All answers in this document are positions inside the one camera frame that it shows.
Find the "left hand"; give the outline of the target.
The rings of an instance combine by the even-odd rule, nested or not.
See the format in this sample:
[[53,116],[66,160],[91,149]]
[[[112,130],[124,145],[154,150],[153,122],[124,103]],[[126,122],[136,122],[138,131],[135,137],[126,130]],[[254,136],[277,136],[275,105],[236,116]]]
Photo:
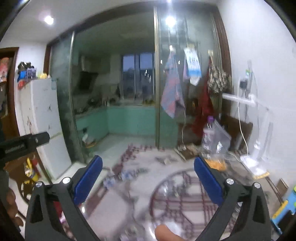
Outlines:
[[23,226],[23,221],[20,217],[17,216],[18,214],[18,207],[16,204],[16,196],[13,190],[9,188],[7,194],[6,194],[6,211],[11,219],[11,221],[17,226]]

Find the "right hand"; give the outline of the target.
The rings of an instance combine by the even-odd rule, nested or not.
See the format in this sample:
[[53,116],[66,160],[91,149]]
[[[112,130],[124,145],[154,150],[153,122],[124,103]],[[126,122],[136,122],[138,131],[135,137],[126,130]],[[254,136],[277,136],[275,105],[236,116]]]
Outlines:
[[154,231],[157,241],[185,241],[178,235],[175,235],[166,225],[158,225]]

